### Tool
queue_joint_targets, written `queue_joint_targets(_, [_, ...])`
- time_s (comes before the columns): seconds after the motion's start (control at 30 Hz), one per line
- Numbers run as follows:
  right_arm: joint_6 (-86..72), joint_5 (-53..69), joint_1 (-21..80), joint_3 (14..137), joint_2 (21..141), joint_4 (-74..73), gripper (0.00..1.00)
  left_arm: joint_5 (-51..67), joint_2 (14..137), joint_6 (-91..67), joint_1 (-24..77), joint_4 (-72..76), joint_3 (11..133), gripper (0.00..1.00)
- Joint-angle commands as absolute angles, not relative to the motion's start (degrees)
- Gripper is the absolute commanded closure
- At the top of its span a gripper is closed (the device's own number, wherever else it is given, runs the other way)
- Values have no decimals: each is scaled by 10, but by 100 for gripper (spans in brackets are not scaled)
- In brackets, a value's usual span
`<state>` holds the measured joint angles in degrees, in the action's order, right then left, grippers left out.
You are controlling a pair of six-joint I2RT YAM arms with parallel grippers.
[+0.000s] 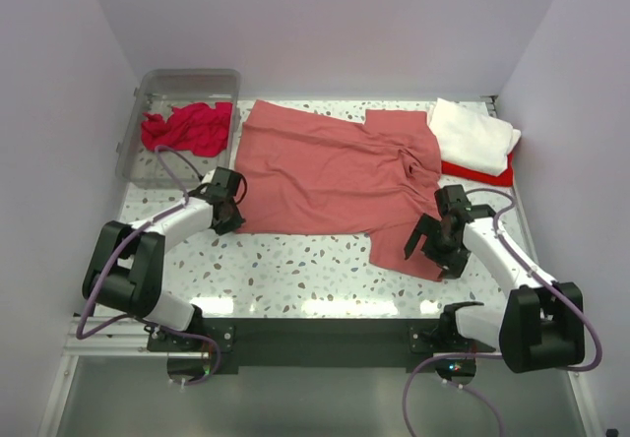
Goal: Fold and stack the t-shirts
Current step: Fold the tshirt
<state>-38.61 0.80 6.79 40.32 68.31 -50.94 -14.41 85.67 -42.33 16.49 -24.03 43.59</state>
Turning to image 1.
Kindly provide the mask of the salmon pink t shirt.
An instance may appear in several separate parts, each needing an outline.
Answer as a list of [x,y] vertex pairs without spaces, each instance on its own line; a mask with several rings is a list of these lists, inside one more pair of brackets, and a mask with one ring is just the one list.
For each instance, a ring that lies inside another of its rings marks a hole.
[[258,100],[235,169],[248,186],[240,232],[365,233],[372,265],[439,281],[434,262],[404,254],[421,216],[437,214],[441,156],[426,112],[369,109],[357,123]]

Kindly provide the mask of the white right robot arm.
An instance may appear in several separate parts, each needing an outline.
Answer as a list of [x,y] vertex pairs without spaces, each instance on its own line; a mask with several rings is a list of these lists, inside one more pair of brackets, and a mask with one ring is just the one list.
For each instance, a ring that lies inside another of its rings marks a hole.
[[476,257],[506,296],[502,310],[472,300],[446,305],[436,327],[422,339],[442,352],[460,351],[471,342],[498,351],[516,373],[569,367],[585,358],[583,295],[572,282],[559,282],[519,247],[500,226],[489,205],[473,204],[461,185],[435,194],[438,215],[423,215],[407,244],[458,279]]

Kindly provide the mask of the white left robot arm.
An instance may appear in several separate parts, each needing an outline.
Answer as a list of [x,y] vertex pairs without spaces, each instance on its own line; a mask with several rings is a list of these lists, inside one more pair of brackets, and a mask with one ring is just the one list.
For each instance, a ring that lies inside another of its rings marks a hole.
[[84,339],[102,329],[86,329],[88,318],[101,305],[119,311],[119,320],[133,318],[168,331],[182,350],[197,348],[206,333],[203,313],[163,288],[164,257],[202,231],[224,235],[240,228],[245,219],[239,204],[247,191],[244,175],[219,167],[171,207],[149,218],[106,223],[82,285],[86,305],[76,336]]

